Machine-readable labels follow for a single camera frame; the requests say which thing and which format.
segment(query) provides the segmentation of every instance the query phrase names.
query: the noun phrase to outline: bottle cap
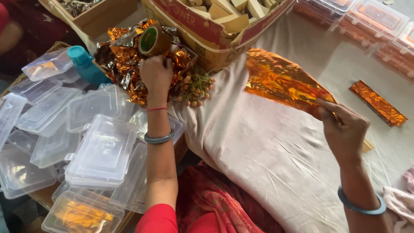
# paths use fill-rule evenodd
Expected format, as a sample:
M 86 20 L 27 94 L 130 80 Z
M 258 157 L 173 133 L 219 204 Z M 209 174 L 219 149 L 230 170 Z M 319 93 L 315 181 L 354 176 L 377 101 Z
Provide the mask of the bottle cap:
M 87 61 L 90 56 L 89 53 L 79 45 L 70 47 L 67 50 L 67 55 L 75 65 Z

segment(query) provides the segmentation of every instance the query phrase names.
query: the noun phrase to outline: hand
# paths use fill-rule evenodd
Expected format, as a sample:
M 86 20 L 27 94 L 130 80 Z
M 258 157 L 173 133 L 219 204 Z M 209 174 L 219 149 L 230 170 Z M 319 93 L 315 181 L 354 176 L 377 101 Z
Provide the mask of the hand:
M 362 144 L 370 125 L 367 118 L 342 104 L 317 100 L 326 141 L 341 168 L 360 165 Z M 339 124 L 333 112 L 344 124 Z
M 147 87 L 147 101 L 151 108 L 164 107 L 167 103 L 168 90 L 174 73 L 171 59 L 165 61 L 166 67 L 163 62 L 163 56 L 155 56 L 140 61 L 140 75 Z

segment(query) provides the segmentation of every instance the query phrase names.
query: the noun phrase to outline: white sheet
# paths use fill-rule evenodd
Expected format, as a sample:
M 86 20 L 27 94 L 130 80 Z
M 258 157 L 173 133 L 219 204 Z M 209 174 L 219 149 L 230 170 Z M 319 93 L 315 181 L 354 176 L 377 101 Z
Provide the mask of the white sheet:
M 404 7 L 412 11 L 414 2 Z M 255 47 L 298 63 L 340 103 L 370 119 L 367 139 L 375 149 L 363 155 L 368 174 L 376 190 L 398 185 L 414 164 L 413 85 L 364 56 L 347 36 L 326 32 L 294 13 L 270 26 Z M 287 232 L 347 232 L 336 194 L 339 167 L 321 122 L 244 92 L 245 58 L 215 76 L 211 99 L 203 107 L 170 104 L 170 114 L 185 126 L 189 148 L 249 192 Z M 390 128 L 348 90 L 359 79 L 410 120 Z

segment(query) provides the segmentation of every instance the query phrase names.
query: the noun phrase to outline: teal plastic bottle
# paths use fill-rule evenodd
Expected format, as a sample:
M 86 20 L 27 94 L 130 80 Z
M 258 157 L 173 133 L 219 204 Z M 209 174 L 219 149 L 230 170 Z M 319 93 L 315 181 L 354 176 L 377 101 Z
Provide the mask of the teal plastic bottle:
M 75 65 L 76 71 L 88 83 L 99 86 L 101 83 L 111 83 L 111 80 L 92 63 L 94 59 L 82 46 L 72 46 L 67 55 Z

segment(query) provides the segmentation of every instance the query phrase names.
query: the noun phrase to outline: bangle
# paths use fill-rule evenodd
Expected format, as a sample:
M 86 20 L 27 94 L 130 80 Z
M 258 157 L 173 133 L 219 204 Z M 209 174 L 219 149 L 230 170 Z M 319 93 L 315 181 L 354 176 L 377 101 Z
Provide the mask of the bangle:
M 163 109 L 168 110 L 167 107 L 159 107 L 159 108 L 150 108 L 150 109 L 147 109 L 147 112 L 154 111 L 154 110 L 163 110 Z
M 342 190 L 342 186 L 339 186 L 338 188 L 338 197 L 342 201 L 342 203 L 346 207 L 350 208 L 352 211 L 365 214 L 365 215 L 381 215 L 385 213 L 385 211 L 387 210 L 387 206 L 384 200 L 382 199 L 382 197 L 377 192 L 375 192 L 375 195 L 377 196 L 377 199 L 380 202 L 380 207 L 376 210 L 365 210 L 365 209 L 361 209 L 361 208 L 354 206 L 351 202 L 348 201 L 347 197 L 345 196 L 344 191 Z
M 175 132 L 172 128 L 171 128 L 171 133 L 163 138 L 150 138 L 148 137 L 148 133 L 146 133 L 144 135 L 144 141 L 148 144 L 161 144 L 173 138 L 174 134 Z

